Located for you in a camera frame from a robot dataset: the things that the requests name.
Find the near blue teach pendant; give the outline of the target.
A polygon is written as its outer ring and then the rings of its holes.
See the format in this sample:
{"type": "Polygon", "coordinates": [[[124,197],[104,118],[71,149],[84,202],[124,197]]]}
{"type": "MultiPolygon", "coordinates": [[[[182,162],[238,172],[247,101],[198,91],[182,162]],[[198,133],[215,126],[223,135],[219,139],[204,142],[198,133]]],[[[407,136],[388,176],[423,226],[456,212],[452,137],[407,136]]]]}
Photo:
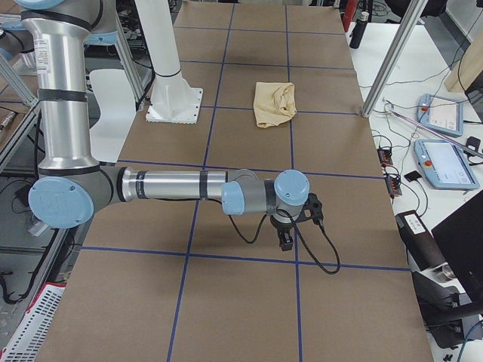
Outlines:
{"type": "Polygon", "coordinates": [[[447,141],[416,140],[414,154],[423,175],[434,189],[473,190],[480,184],[463,151],[447,141]]]}

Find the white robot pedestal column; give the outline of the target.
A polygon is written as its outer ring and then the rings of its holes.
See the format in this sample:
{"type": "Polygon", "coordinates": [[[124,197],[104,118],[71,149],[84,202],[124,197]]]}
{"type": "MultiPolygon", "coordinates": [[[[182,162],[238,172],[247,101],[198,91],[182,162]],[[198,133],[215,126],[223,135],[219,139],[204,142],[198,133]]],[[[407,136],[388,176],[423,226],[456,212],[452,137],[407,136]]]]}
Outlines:
{"type": "Polygon", "coordinates": [[[135,5],[155,73],[146,120],[195,124],[203,90],[183,77],[168,2],[138,0],[135,5]]]}

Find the black water bottle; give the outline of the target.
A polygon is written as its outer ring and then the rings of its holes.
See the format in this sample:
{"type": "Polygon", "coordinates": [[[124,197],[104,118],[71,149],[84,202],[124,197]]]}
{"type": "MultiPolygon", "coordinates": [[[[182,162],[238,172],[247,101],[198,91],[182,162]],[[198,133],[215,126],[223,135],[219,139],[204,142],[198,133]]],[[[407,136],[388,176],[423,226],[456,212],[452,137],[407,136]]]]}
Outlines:
{"type": "Polygon", "coordinates": [[[363,35],[365,33],[370,14],[367,11],[362,11],[360,16],[355,22],[355,26],[350,34],[349,47],[352,49],[358,49],[363,35]]]}

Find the black power adapter box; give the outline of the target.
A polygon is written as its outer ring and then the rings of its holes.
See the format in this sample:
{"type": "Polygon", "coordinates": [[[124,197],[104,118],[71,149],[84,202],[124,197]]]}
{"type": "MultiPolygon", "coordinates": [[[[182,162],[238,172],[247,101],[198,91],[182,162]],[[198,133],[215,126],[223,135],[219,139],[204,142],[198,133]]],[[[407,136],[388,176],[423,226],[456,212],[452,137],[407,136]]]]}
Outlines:
{"type": "Polygon", "coordinates": [[[480,153],[479,148],[481,145],[481,140],[477,137],[468,137],[466,140],[466,147],[471,149],[473,152],[466,150],[464,153],[469,157],[476,156],[476,153],[480,153]]]}

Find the white plastic chair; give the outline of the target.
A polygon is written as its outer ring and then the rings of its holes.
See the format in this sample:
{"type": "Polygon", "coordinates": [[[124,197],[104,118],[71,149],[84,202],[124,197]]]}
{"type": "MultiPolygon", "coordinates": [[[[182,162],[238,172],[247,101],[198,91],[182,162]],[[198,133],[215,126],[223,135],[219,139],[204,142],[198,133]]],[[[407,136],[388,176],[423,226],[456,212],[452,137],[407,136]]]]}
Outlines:
{"type": "Polygon", "coordinates": [[[91,154],[116,163],[137,114],[131,85],[122,69],[97,69],[90,74],[100,119],[90,129],[91,154]]]}

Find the aluminium frame post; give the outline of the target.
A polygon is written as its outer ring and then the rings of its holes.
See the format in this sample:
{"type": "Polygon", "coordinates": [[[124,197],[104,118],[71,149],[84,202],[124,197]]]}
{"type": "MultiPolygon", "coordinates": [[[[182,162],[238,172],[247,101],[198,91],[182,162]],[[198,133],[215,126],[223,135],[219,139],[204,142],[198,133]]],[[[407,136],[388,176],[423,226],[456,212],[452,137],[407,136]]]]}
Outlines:
{"type": "Polygon", "coordinates": [[[369,94],[361,109],[362,117],[368,118],[373,112],[374,107],[376,106],[376,103],[380,98],[380,95],[382,94],[393,69],[395,68],[397,60],[401,56],[401,53],[407,44],[407,41],[418,19],[420,18],[423,9],[426,7],[426,4],[427,0],[410,1],[408,9],[401,20],[395,37],[389,46],[389,50],[386,53],[374,83],[372,84],[369,94]]]}

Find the small black phone device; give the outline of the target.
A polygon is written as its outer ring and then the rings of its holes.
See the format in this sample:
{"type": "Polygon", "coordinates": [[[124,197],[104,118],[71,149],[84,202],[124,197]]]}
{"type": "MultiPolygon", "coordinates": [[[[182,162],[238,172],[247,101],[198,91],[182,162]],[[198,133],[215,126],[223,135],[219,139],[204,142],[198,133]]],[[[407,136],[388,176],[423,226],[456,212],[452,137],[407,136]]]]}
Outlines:
{"type": "Polygon", "coordinates": [[[420,174],[418,171],[414,170],[414,171],[411,171],[410,173],[406,173],[406,174],[404,175],[404,178],[405,178],[405,179],[406,179],[408,182],[410,182],[410,183],[411,183],[411,182],[416,182],[416,181],[418,181],[419,179],[421,179],[421,178],[422,178],[422,175],[421,175],[421,174],[420,174]]]}

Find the yellow long-sleeve printed shirt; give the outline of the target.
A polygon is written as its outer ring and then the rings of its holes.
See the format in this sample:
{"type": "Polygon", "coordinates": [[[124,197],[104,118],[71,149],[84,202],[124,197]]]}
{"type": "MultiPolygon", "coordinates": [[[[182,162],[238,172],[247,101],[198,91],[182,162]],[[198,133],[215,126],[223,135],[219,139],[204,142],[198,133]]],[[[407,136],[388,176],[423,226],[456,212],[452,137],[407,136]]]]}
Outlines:
{"type": "Polygon", "coordinates": [[[295,86],[292,82],[257,82],[254,115],[260,128],[276,127],[296,114],[295,86]]]}

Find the far blue teach pendant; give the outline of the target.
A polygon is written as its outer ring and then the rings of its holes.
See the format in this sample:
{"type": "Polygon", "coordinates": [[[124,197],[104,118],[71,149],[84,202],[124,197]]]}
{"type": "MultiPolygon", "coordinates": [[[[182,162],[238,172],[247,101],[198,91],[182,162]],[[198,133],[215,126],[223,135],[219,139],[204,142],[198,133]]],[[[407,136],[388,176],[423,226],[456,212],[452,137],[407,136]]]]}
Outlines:
{"type": "Polygon", "coordinates": [[[463,135],[463,106],[456,100],[433,94],[422,95],[417,105],[417,120],[451,137],[463,135]]]}

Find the blue teach pendant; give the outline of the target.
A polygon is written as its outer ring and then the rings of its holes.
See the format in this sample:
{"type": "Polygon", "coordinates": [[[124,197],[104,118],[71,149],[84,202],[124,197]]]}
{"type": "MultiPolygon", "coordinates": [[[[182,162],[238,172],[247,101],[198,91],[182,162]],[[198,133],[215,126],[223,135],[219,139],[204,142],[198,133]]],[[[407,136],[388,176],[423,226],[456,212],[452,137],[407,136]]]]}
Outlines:
{"type": "Polygon", "coordinates": [[[423,175],[434,189],[473,190],[480,184],[463,151],[447,141],[416,140],[414,154],[423,175]]]}
{"type": "Polygon", "coordinates": [[[451,137],[463,135],[463,106],[456,100],[433,94],[422,95],[417,105],[417,120],[451,137]]]}

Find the red cylinder bottle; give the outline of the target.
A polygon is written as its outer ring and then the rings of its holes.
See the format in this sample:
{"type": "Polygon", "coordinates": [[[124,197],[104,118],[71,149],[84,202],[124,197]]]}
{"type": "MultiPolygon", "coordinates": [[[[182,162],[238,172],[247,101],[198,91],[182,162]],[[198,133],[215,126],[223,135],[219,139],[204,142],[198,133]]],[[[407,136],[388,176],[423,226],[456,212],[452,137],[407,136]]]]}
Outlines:
{"type": "Polygon", "coordinates": [[[350,23],[355,15],[355,12],[358,7],[358,0],[347,0],[346,1],[346,8],[342,17],[343,23],[343,30],[344,32],[348,32],[350,23]]]}

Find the white perforated basket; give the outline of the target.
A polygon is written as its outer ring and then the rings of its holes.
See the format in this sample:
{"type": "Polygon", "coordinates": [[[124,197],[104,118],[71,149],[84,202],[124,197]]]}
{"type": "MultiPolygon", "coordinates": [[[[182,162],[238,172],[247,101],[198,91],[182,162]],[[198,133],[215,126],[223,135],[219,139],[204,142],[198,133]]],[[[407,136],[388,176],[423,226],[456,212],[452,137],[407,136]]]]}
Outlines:
{"type": "Polygon", "coordinates": [[[1,361],[34,361],[40,350],[65,285],[45,283],[27,308],[19,327],[1,350],[1,361]]]}

